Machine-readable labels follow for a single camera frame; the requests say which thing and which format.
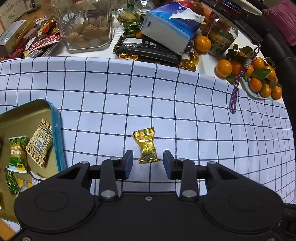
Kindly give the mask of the gold candy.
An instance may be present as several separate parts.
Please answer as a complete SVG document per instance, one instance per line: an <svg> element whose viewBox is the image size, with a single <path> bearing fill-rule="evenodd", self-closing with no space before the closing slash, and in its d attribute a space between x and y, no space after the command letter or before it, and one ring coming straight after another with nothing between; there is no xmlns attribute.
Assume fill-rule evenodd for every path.
<svg viewBox="0 0 296 241"><path fill-rule="evenodd" d="M154 163L159 160L154 146L154 127L135 131L132 136L142 152L138 161L140 165Z"/></svg>

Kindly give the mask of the brown patterned snack packet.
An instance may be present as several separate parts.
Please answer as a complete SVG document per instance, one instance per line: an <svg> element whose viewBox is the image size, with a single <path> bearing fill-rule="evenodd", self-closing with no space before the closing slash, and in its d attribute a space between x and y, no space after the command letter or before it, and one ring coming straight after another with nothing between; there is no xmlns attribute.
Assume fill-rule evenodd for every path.
<svg viewBox="0 0 296 241"><path fill-rule="evenodd" d="M47 153L52 144L52 125L43 118L33 136L29 140L26 146L26 152L40 168L43 168L46 164Z"/></svg>

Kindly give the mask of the silver yellow snack packet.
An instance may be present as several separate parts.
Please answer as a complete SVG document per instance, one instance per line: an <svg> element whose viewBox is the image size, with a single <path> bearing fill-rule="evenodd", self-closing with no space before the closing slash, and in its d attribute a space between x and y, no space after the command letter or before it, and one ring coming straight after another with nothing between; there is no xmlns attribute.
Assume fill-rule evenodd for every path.
<svg viewBox="0 0 296 241"><path fill-rule="evenodd" d="M30 177L31 177L30 181L22 180L20 178L16 179L18 186L20 187L20 189L22 191L24 191L36 184L41 183L43 180L46 180L46 178L43 178L43 177L39 176L38 174L35 174L32 171L30 172Z"/></svg>

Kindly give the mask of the green yellow snack packet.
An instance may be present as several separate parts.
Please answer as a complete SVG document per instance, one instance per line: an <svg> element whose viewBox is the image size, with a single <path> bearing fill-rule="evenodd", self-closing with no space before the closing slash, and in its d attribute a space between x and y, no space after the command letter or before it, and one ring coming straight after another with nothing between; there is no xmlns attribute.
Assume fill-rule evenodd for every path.
<svg viewBox="0 0 296 241"><path fill-rule="evenodd" d="M7 169L15 173L27 173L27 137L19 136L9 138L10 143L10 162Z"/></svg>

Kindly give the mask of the pile of red snacks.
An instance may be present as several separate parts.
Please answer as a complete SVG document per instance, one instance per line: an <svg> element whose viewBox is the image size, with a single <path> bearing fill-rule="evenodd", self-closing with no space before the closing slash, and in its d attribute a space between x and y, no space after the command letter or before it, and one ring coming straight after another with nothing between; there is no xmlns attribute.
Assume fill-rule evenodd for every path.
<svg viewBox="0 0 296 241"><path fill-rule="evenodd" d="M25 20L16 23L18 29L14 35L15 42L10 47L9 58L48 56L61 40L55 18L35 18L28 24Z"/></svg>

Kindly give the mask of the checkered white tablecloth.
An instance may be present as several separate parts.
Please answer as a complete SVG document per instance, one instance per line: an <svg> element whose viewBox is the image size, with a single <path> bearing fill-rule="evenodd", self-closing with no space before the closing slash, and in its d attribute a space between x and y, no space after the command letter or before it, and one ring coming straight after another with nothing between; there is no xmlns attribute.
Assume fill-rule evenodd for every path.
<svg viewBox="0 0 296 241"><path fill-rule="evenodd" d="M1 62L1 112L44 99L61 117L67 167L98 165L133 151L120 191L179 191L162 164L164 150L205 165L215 161L295 201L295 145L282 101L250 97L209 75L158 64L91 57ZM158 161L139 164L132 134L154 127Z"/></svg>

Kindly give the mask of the shiny green candy wrapper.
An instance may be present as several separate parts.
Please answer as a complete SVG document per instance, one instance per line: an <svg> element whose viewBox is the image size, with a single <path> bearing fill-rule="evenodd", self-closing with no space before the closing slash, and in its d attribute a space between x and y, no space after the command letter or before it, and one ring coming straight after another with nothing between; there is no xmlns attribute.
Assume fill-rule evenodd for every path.
<svg viewBox="0 0 296 241"><path fill-rule="evenodd" d="M6 185L11 195L17 195L20 193L20 187L17 183L14 172L9 171L7 168L4 169L4 176L6 179Z"/></svg>

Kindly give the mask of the teal gold tin box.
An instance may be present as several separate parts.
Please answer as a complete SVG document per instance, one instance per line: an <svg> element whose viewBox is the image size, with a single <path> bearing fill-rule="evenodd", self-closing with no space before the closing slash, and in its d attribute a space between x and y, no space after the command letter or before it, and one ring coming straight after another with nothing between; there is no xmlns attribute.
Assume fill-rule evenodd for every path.
<svg viewBox="0 0 296 241"><path fill-rule="evenodd" d="M17 222L14 202L27 183L50 178L67 167L61 118L37 99L1 114L1 218Z"/></svg>

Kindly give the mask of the light green fruit tray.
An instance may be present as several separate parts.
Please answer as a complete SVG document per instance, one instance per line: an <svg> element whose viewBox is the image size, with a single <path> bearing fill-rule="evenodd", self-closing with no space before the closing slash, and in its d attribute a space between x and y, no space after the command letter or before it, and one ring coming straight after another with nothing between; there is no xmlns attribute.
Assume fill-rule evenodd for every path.
<svg viewBox="0 0 296 241"><path fill-rule="evenodd" d="M282 99L281 87L276 85L272 89L266 79L258 79L255 77L247 79L241 78L241 85L243 89L253 98L274 101Z"/></svg>

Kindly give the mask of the loose mandarin orange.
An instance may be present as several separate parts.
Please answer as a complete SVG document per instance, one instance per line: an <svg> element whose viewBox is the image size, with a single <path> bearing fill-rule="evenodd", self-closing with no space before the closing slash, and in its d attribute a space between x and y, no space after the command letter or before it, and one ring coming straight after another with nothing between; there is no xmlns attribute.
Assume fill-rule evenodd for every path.
<svg viewBox="0 0 296 241"><path fill-rule="evenodd" d="M232 69L232 64L226 59L219 60L215 67L215 71L220 77L228 77L231 75Z"/></svg>
<svg viewBox="0 0 296 241"><path fill-rule="evenodd" d="M211 49L211 41L203 35L196 36L194 39L194 48L200 52L208 52Z"/></svg>

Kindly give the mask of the black snack package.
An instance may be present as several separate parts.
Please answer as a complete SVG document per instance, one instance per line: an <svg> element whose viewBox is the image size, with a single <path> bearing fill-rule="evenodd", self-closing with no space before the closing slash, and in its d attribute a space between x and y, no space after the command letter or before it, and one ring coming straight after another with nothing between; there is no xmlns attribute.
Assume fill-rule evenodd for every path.
<svg viewBox="0 0 296 241"><path fill-rule="evenodd" d="M180 61L178 54L151 39L120 36L112 51L117 55L137 55L138 60L157 62L172 67L177 67Z"/></svg>

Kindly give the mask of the green label glass jar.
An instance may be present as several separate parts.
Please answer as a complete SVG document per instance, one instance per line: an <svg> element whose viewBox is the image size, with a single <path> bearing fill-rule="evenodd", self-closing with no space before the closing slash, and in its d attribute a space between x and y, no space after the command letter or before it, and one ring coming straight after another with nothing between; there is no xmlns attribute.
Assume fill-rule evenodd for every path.
<svg viewBox="0 0 296 241"><path fill-rule="evenodd" d="M207 36L211 42L211 48L208 53L211 55L224 54L238 37L238 33L236 28L227 24L220 18L215 19Z"/></svg>

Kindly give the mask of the blue tissue box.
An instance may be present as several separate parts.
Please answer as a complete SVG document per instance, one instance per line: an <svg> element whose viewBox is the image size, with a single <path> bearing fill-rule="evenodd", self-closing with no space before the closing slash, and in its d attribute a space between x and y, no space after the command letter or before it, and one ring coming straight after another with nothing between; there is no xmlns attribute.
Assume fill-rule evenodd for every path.
<svg viewBox="0 0 296 241"><path fill-rule="evenodd" d="M204 19L205 16L174 1L149 11L140 31L174 53L182 55Z"/></svg>

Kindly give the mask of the clear walnut jar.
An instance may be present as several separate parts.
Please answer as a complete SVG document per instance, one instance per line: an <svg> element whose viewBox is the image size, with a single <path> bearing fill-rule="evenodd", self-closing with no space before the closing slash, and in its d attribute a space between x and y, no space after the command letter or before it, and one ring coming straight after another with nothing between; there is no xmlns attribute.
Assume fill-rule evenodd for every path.
<svg viewBox="0 0 296 241"><path fill-rule="evenodd" d="M110 1L51 1L51 7L69 51L104 47L113 39Z"/></svg>

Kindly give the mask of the grey cardboard box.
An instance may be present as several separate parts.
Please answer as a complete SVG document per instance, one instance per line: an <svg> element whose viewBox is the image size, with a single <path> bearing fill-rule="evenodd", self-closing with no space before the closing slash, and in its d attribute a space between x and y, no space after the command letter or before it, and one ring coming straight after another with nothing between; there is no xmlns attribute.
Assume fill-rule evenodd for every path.
<svg viewBox="0 0 296 241"><path fill-rule="evenodd" d="M1 35L0 57L8 57L13 54L16 49L13 45L25 27L26 20L16 21Z"/></svg>

